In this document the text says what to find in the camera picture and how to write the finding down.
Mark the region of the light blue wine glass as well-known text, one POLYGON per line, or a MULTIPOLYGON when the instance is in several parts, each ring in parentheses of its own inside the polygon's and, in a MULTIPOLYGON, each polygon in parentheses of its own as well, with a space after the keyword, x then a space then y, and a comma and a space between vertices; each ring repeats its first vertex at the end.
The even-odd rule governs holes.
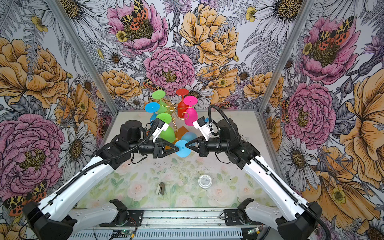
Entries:
POLYGON ((187 143, 194 140, 196 137, 197 135, 195 133, 187 132, 182 136, 181 140, 175 143, 175 146, 179 148, 178 152, 176 153, 178 157, 186 158, 191 154, 192 150, 187 148, 187 143))

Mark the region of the magenta wine glass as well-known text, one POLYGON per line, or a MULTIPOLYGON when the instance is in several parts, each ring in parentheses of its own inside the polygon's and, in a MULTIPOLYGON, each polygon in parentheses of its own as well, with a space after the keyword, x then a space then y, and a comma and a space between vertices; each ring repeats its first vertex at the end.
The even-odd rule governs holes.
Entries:
POLYGON ((183 102, 188 106, 185 111, 185 124, 187 126, 193 126, 193 122, 198 119, 198 113, 194 109, 194 106, 198 103, 198 99, 193 96, 188 96, 184 98, 183 102))

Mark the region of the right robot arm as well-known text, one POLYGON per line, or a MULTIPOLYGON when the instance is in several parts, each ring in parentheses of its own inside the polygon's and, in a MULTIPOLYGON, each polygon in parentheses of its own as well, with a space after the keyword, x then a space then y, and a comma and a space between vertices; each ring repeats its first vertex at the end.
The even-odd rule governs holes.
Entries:
POLYGON ((332 238, 330 229, 321 219, 320 205, 308 202, 289 187, 256 147, 241 139, 237 125, 219 107, 210 105, 208 118, 201 117, 192 125, 202 135, 188 142, 188 149, 200 157, 225 153, 229 161, 252 177, 276 204, 274 211, 253 199, 246 200, 238 208, 244 223, 263 223, 277 230, 284 240, 307 240, 318 226, 324 230, 327 240, 332 238))

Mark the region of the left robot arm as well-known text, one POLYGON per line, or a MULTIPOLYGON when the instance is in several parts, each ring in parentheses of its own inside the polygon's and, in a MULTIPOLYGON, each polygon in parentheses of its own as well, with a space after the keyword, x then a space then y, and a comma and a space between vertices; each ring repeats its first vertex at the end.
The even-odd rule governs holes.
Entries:
POLYGON ((26 224, 38 240, 67 240, 73 233, 100 224, 123 226, 129 220, 128 208, 119 200, 100 207, 75 210, 79 200, 104 177, 131 159, 133 154, 163 158, 179 149, 161 139, 169 124, 155 119, 149 130, 137 120, 121 126, 120 134, 99 149, 90 162, 63 186, 39 203, 30 202, 23 208, 26 224))

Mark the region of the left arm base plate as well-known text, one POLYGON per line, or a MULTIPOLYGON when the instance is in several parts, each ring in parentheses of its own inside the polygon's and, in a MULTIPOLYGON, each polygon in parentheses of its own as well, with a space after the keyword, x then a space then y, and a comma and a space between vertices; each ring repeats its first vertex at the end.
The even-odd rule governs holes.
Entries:
POLYGON ((118 214, 111 223, 100 224, 100 227, 140 227, 143 215, 143 210, 127 210, 126 214, 118 214))

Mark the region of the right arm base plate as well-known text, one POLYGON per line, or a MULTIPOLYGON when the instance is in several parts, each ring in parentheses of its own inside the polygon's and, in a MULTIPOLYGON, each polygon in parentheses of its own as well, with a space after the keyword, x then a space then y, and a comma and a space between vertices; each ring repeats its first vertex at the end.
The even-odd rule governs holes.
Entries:
POLYGON ((239 214, 238 209, 224 209, 224 214, 220 218, 225 221, 226 226, 261 226, 262 223, 247 220, 239 214))

